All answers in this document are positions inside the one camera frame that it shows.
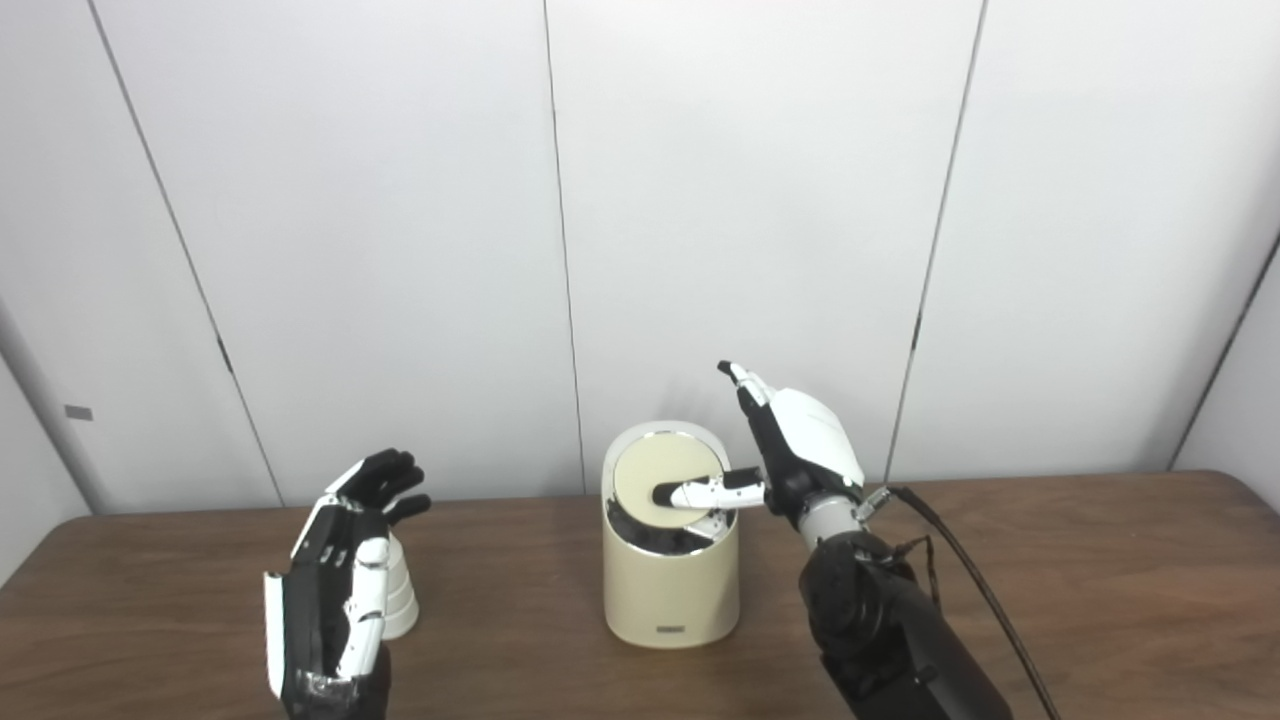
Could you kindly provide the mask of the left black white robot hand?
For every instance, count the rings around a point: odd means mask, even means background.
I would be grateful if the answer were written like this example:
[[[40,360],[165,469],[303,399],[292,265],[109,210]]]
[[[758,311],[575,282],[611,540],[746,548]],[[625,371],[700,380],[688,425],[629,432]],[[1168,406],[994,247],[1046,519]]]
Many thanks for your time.
[[[431,507],[424,478],[397,448],[357,461],[315,501],[289,569],[264,575],[268,684],[287,717],[387,717],[389,642],[420,615],[394,529]]]

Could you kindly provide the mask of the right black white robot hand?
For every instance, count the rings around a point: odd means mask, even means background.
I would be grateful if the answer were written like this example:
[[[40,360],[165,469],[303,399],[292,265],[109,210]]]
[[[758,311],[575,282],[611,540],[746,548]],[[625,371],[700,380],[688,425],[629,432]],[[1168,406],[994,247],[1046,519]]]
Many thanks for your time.
[[[737,511],[767,507],[785,518],[809,550],[863,530],[865,474],[837,415],[799,389],[776,389],[737,363],[718,370],[733,383],[762,465],[718,475],[659,483],[657,507]]]

